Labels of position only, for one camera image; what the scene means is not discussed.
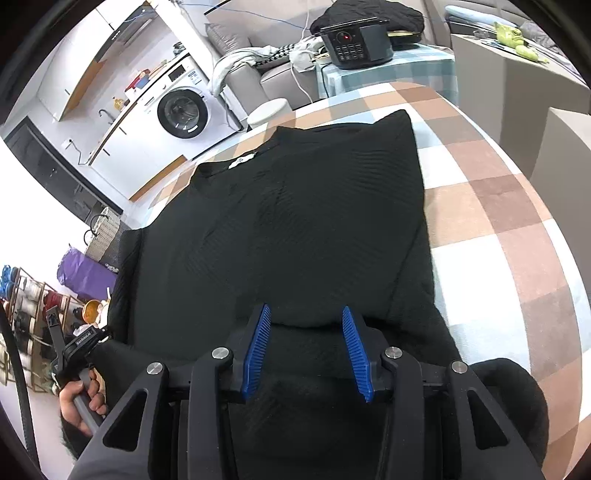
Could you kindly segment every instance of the black cabinet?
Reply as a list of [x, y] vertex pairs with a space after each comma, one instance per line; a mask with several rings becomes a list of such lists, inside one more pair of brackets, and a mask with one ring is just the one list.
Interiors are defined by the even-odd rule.
[[80, 220], [91, 218], [105, 206], [122, 209], [105, 197], [63, 158], [27, 117], [10, 132], [6, 145], [28, 172]]

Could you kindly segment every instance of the purple bag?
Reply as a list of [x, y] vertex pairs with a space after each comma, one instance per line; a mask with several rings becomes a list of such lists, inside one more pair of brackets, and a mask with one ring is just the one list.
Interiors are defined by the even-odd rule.
[[70, 246], [57, 267], [57, 280], [79, 297], [107, 300], [107, 287], [113, 291], [117, 275]]

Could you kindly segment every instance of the handle grip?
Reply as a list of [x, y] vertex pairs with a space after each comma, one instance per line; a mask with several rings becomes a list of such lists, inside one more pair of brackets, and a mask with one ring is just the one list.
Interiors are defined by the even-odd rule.
[[99, 429], [100, 424], [103, 423], [103, 417], [101, 417], [97, 412], [92, 411], [88, 406], [89, 403], [90, 397], [86, 392], [81, 393], [74, 398], [76, 410], [78, 410], [80, 417], [82, 417], [82, 421], [88, 425], [88, 428], [94, 435]]
[[76, 406], [76, 410], [78, 410], [80, 417], [82, 417], [82, 421], [86, 423], [94, 435], [103, 423], [103, 417], [97, 412], [92, 411], [88, 406], [90, 403], [90, 397], [88, 396], [87, 390], [90, 387], [90, 376], [87, 368], [80, 372], [80, 379], [84, 383], [85, 389], [80, 395], [75, 396], [74, 405]]

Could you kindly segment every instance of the range hood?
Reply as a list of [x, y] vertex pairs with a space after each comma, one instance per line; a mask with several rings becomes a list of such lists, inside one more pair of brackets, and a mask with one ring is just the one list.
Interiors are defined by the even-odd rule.
[[158, 16], [150, 5], [137, 8], [126, 20], [115, 29], [109, 40], [95, 55], [96, 61], [105, 61], [121, 53], [127, 45], [132, 43], [140, 32]]

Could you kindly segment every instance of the floor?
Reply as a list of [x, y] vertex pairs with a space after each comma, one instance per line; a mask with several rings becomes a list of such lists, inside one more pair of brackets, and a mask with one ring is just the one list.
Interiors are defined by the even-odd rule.
[[[61, 442], [60, 401], [54, 395], [28, 392], [41, 470], [48, 480], [66, 480], [74, 466], [74, 458]], [[0, 385], [0, 403], [24, 443], [21, 410], [14, 383]]]

